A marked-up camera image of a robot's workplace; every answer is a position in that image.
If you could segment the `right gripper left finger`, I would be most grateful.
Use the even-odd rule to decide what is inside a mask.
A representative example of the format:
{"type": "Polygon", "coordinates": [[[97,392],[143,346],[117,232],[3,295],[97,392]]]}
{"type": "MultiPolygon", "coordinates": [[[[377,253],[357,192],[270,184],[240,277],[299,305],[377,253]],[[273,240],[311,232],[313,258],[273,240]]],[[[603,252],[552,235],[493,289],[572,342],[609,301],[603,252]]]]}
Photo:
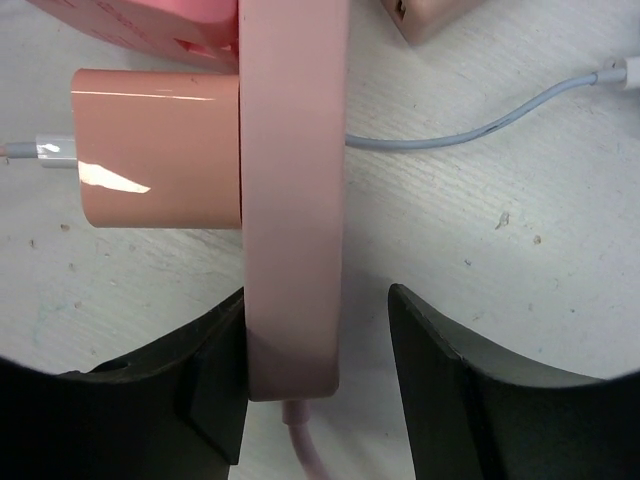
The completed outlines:
{"type": "Polygon", "coordinates": [[[248,405],[244,294],[88,372],[1,363],[5,479],[225,479],[248,405]]]}

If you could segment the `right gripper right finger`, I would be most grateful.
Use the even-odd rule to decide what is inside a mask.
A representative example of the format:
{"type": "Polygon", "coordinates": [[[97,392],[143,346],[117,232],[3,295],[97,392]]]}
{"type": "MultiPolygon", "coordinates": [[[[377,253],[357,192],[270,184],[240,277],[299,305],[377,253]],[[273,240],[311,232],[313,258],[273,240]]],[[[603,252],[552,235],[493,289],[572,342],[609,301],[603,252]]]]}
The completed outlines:
{"type": "Polygon", "coordinates": [[[635,479],[639,376],[597,379],[519,355],[409,288],[388,318],[419,479],[635,479]]]}

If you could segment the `hot pink plug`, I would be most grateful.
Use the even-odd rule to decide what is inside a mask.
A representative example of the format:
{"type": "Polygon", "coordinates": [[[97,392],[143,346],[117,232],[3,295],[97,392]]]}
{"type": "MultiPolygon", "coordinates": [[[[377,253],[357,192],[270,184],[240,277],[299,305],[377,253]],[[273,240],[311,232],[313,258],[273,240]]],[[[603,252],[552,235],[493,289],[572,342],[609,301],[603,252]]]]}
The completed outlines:
{"type": "Polygon", "coordinates": [[[98,40],[215,72],[238,72],[238,3],[230,0],[32,0],[98,40]]]}

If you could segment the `salmon charger plug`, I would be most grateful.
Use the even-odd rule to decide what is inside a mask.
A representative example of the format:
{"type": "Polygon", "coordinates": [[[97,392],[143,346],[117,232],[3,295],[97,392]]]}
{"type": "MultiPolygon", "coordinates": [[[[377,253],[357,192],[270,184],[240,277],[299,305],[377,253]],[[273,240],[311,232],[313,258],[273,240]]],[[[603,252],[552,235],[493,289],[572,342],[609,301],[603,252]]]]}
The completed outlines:
{"type": "Polygon", "coordinates": [[[81,69],[71,103],[92,226],[240,228],[238,76],[81,69]]]}

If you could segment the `pink power strip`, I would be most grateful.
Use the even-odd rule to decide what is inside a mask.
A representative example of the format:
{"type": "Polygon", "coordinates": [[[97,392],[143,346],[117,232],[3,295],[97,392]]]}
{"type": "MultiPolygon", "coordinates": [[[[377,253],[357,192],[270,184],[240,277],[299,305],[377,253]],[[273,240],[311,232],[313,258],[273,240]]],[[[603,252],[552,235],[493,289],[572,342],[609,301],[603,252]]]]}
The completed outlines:
{"type": "Polygon", "coordinates": [[[346,1],[239,5],[242,237],[250,396],[339,383],[346,1]]]}

